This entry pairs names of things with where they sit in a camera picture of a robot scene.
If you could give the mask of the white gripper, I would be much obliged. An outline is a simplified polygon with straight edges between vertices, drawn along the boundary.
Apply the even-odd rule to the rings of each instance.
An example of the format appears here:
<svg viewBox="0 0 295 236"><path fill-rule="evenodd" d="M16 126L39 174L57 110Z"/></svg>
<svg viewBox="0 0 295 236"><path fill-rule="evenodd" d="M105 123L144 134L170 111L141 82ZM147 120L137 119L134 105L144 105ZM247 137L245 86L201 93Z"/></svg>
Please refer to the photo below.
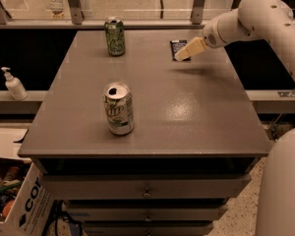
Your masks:
<svg viewBox="0 0 295 236"><path fill-rule="evenodd" d="M203 37L194 37L180 48L174 55L177 61L183 61L204 52L208 47L224 47L226 42L222 39L218 31L219 17L210 20L203 28Z"/></svg>

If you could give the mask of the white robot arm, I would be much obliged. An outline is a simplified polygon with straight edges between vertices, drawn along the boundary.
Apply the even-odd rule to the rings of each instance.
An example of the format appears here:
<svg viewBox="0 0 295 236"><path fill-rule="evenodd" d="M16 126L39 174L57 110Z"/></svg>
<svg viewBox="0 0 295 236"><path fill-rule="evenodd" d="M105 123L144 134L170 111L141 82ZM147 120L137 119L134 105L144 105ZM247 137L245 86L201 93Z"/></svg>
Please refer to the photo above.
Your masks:
<svg viewBox="0 0 295 236"><path fill-rule="evenodd" d="M281 0L241 0L239 6L206 23L175 53L183 61L206 48L224 47L235 41L264 39L292 73L295 82L295 24L292 10ZM295 129L273 145L261 182L256 236L295 236Z"/></svg>

